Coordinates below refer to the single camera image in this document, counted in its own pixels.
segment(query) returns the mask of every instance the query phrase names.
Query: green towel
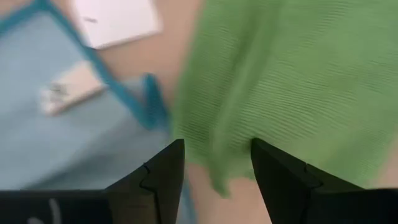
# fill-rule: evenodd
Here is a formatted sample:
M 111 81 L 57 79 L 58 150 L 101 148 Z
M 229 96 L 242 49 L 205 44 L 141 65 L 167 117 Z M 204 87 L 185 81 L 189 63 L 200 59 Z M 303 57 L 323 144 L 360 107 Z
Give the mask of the green towel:
M 398 1 L 207 0 L 174 108 L 214 188 L 261 138 L 369 187 L 398 122 Z

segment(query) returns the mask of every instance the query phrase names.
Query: blue towel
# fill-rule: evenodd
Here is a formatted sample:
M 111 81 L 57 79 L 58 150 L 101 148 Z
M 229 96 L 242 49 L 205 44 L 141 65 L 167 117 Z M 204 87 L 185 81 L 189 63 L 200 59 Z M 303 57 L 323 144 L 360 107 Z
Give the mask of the blue towel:
M 143 128 L 114 86 L 58 116 L 44 115 L 40 88 L 92 58 L 51 13 L 23 10 L 24 21 L 0 29 L 0 190 L 103 189 L 170 143 L 167 125 Z M 143 105 L 153 100 L 145 97 L 148 80 L 125 83 Z M 180 223 L 194 221 L 187 187 Z

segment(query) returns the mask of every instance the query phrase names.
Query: white card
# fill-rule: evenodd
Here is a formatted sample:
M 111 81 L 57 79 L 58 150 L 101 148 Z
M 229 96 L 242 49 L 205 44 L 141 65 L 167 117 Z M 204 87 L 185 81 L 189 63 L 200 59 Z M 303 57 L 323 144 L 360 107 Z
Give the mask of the white card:
M 90 62 L 78 62 L 40 90 L 40 107 L 53 116 L 105 88 Z
M 73 0 L 86 44 L 102 49 L 161 31 L 152 0 Z

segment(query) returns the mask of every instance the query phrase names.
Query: teal trim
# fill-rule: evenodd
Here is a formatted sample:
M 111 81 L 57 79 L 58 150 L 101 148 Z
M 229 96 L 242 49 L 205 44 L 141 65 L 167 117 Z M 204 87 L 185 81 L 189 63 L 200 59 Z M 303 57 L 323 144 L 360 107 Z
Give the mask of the teal trim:
M 60 27 L 62 27 L 77 44 L 85 57 L 92 62 L 102 81 L 107 84 L 109 89 L 117 96 L 117 98 L 130 109 L 131 113 L 143 125 L 143 127 L 153 129 L 159 125 L 167 125 L 167 110 L 155 77 L 153 75 L 146 75 L 144 77 L 143 82 L 145 85 L 145 98 L 147 100 L 147 104 L 146 106 L 142 106 L 139 101 L 130 94 L 127 88 L 113 78 L 104 63 L 96 55 L 95 51 L 83 44 L 73 26 L 50 1 L 36 0 L 30 5 L 23 7 L 0 21 L 0 37 L 9 29 L 12 29 L 20 22 L 28 20 L 35 13 L 40 11 L 47 11 L 50 13 Z

